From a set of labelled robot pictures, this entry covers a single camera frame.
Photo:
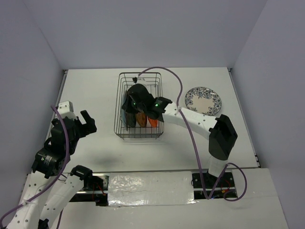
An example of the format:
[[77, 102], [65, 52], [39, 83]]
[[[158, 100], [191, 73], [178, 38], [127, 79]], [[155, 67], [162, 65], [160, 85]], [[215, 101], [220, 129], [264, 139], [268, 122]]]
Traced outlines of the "yellow brown patterned plate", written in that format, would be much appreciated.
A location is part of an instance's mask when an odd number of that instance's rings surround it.
[[145, 128], [147, 126], [147, 116], [143, 112], [139, 112], [135, 114], [136, 121], [140, 127]]

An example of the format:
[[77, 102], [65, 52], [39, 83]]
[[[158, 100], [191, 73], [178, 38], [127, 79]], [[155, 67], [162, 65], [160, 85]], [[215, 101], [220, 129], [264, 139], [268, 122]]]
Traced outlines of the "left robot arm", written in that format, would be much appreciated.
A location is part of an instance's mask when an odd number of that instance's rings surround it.
[[63, 182], [59, 179], [79, 139], [97, 131], [95, 120], [85, 110], [81, 111], [84, 124], [57, 107], [53, 110], [57, 118], [52, 121], [51, 136], [35, 155], [23, 200], [5, 213], [14, 214], [8, 229], [50, 229], [55, 221], [60, 221], [72, 197], [93, 186], [92, 170], [81, 165], [74, 167]]

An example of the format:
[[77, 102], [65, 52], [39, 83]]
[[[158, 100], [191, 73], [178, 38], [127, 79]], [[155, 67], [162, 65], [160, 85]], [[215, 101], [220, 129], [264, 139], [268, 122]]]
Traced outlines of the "orange plastic plate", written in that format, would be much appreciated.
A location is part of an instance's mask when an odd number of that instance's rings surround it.
[[158, 120], [152, 119], [150, 117], [147, 117], [147, 118], [148, 118], [148, 121], [149, 121], [151, 127], [153, 127], [153, 128], [157, 128], [158, 127]]

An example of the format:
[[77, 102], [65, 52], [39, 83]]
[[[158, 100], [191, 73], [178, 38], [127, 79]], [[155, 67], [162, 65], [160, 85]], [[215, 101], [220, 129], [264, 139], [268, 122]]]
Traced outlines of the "dark teal glazed plate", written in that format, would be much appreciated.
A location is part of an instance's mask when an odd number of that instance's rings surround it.
[[122, 124], [124, 126], [125, 130], [128, 130], [129, 128], [135, 128], [136, 127], [136, 118], [135, 114], [127, 113], [125, 110], [123, 110], [122, 106], [126, 102], [127, 99], [127, 91], [123, 93], [122, 100], [121, 100], [121, 119]]

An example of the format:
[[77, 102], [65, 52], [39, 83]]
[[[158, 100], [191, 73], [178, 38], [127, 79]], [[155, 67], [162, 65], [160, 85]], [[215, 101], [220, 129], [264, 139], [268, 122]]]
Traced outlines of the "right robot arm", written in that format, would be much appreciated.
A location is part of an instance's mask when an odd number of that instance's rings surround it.
[[138, 83], [123, 94], [122, 110], [129, 114], [143, 112], [150, 119], [175, 124], [203, 136], [208, 140], [208, 152], [212, 156], [207, 181], [213, 187], [223, 182], [222, 171], [238, 138], [228, 116], [205, 116], [182, 108], [170, 99], [153, 97], [144, 85]]

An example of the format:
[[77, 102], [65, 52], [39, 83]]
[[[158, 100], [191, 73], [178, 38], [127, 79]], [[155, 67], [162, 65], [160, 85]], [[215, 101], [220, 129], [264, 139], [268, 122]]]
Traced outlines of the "white blue floral plate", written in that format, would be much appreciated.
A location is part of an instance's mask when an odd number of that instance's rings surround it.
[[190, 89], [184, 101], [189, 110], [208, 116], [215, 116], [222, 108], [220, 96], [214, 90], [202, 86]]

